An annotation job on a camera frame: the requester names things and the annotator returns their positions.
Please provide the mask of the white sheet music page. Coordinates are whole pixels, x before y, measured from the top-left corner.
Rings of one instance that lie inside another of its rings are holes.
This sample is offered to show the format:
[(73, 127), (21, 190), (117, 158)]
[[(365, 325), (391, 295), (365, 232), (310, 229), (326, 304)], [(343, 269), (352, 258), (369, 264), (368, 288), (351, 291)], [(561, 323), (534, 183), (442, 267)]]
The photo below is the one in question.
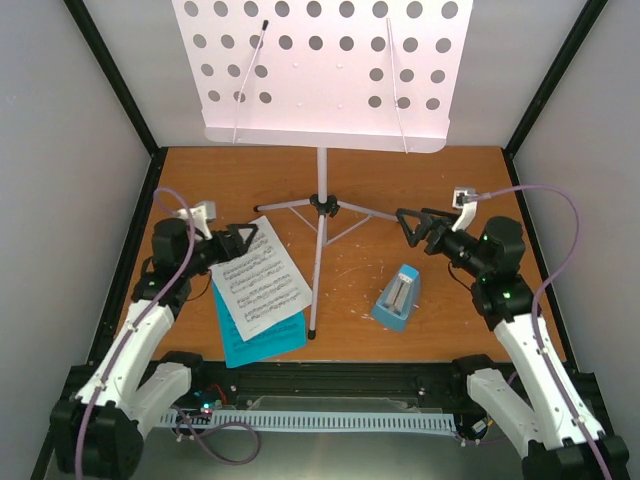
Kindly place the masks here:
[(246, 254), (212, 267), (213, 283), (244, 341), (294, 316), (312, 303), (312, 290), (268, 218)]

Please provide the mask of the blue metronome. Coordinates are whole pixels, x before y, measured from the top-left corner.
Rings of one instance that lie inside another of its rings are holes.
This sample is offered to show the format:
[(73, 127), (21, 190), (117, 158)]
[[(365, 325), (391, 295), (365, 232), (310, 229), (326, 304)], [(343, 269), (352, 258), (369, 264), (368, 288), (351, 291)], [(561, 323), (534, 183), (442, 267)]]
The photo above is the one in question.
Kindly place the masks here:
[(371, 317), (387, 328), (404, 332), (421, 293), (420, 273), (403, 264), (376, 300)]

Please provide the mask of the blue sheet music page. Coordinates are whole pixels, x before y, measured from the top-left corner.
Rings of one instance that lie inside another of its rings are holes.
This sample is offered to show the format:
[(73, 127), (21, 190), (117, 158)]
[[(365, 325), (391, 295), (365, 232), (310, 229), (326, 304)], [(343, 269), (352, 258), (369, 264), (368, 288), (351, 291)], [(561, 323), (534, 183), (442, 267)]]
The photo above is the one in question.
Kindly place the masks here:
[(302, 348), (307, 343), (306, 322), (302, 311), (244, 341), (216, 285), (212, 287), (224, 361), (237, 368), (277, 357)]

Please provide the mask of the white perforated music stand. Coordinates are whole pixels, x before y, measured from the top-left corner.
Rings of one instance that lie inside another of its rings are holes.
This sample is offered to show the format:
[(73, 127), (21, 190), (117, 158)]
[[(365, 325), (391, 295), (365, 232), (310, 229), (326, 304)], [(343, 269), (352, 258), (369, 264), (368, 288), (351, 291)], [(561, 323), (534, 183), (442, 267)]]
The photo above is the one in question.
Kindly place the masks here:
[(316, 247), (344, 202), (332, 149), (434, 153), (450, 109), (470, 1), (176, 1), (207, 139), (313, 147)]

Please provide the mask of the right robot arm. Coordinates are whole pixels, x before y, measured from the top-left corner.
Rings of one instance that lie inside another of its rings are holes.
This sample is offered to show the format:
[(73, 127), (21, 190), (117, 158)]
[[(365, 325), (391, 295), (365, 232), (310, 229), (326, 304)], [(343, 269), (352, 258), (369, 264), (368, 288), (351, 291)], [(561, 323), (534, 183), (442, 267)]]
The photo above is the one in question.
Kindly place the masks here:
[(519, 395), (492, 367), (467, 374), (466, 391), (517, 450), (523, 477), (625, 478), (624, 440), (607, 434), (580, 397), (519, 272), (522, 225), (494, 216), (475, 238), (450, 213), (400, 208), (396, 217), (410, 246), (424, 241), (426, 254), (444, 255), (473, 279), (474, 308), (508, 353), (525, 393)]

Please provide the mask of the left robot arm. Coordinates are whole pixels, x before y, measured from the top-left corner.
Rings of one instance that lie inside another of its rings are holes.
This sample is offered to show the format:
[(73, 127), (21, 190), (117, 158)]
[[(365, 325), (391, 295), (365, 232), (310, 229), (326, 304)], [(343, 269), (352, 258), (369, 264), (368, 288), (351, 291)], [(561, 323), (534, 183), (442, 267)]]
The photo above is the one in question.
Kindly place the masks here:
[(50, 415), (58, 468), (79, 479), (129, 479), (161, 416), (180, 398), (201, 400), (208, 378), (199, 354), (177, 353), (146, 372), (160, 340), (173, 327), (191, 293), (191, 280), (249, 250), (258, 228), (230, 224), (222, 231), (198, 226), (192, 213), (155, 224), (152, 255), (135, 285), (119, 333), (87, 382)]

